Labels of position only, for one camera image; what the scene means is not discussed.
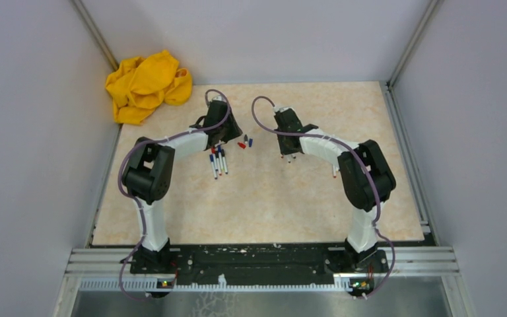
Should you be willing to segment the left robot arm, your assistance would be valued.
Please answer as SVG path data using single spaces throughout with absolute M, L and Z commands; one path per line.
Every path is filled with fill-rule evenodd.
M 155 273 L 164 273 L 172 263 L 162 200 L 170 188 L 174 163 L 241 135 L 228 101 L 218 95 L 207 101 L 206 115 L 187 130 L 157 140 L 141 137 L 124 158 L 118 186 L 134 200 L 141 229 L 137 253 Z

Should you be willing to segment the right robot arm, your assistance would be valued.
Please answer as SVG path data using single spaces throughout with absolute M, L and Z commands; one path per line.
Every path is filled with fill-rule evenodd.
M 364 271 L 376 252 L 376 229 L 382 208 L 396 187 L 379 144 L 371 139 L 349 143 L 324 133 L 316 125 L 303 125 L 290 107 L 274 110 L 274 119 L 282 155 L 312 155 L 339 170 L 345 195 L 353 206 L 345 263 L 353 272 Z

